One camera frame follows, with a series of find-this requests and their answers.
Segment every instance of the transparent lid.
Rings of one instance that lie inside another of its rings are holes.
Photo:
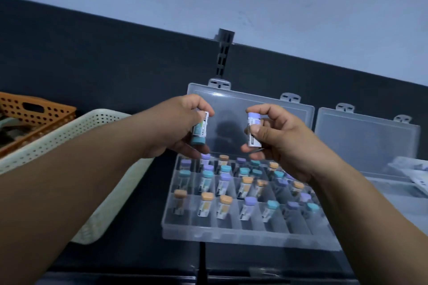
[[[214,88],[190,83],[188,94],[197,94],[205,99],[214,109],[207,125],[206,144],[212,152],[242,156],[240,147],[248,142],[244,129],[247,126],[245,110],[256,104],[277,104],[302,119],[312,128],[315,108],[310,105],[286,102],[263,96],[240,93],[238,91]]]
[[[355,169],[394,174],[388,163],[395,157],[416,157],[420,126],[320,108],[315,134]]]

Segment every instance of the clear plastic organizer box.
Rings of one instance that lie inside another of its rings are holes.
[[[21,149],[0,160],[0,175],[18,166],[28,163],[51,151],[60,144],[97,126],[120,120],[129,114],[108,109],[92,110],[76,120],[67,123],[57,130],[31,142]],[[140,159],[134,163],[120,182],[100,204],[88,221],[73,237],[72,242],[90,244],[98,240],[109,227],[128,197],[131,195],[153,159]]]
[[[271,99],[234,92],[230,90],[230,83],[221,79],[211,79],[208,86],[191,83],[187,93],[201,95],[216,112],[216,115],[208,120],[207,128],[207,144],[212,150],[210,164],[214,165],[215,171],[209,191],[214,194],[220,178],[217,170],[218,156],[229,155],[228,165],[233,172],[236,172],[236,158],[244,157],[240,146],[247,141],[243,133],[247,125],[247,107],[261,103],[278,104],[301,118],[308,127],[312,127],[315,109],[313,106],[294,102],[296,98],[300,100],[294,94],[284,93],[280,99]],[[337,108],[320,108],[315,133],[344,160],[360,170],[406,218],[428,234],[428,193],[418,188],[406,175],[388,166],[397,156],[416,156],[419,126]],[[184,214],[174,214],[174,190],[178,189],[179,185],[183,188],[179,177],[182,158],[177,157],[163,213],[162,228],[165,239],[319,250],[341,249],[325,217],[314,224],[305,219],[302,207],[297,214],[284,217],[287,201],[293,201],[295,198],[287,188],[276,187],[275,183],[269,180],[268,162],[260,164],[262,176],[259,178],[266,180],[267,186],[258,198],[248,221],[239,219],[243,200],[237,198],[237,188],[241,182],[237,175],[234,175],[227,188],[226,195],[233,198],[227,217],[224,220],[216,217],[218,196],[215,196],[211,204],[210,214],[206,218],[198,216],[201,201],[199,185],[202,177],[198,160],[192,160],[190,167],[191,174],[185,187],[188,195],[184,201]],[[253,168],[248,158],[246,166]],[[302,192],[311,193],[311,189],[305,186]],[[264,223],[261,213],[268,200],[278,201],[280,207],[270,220]],[[318,202],[313,193],[311,201]]]

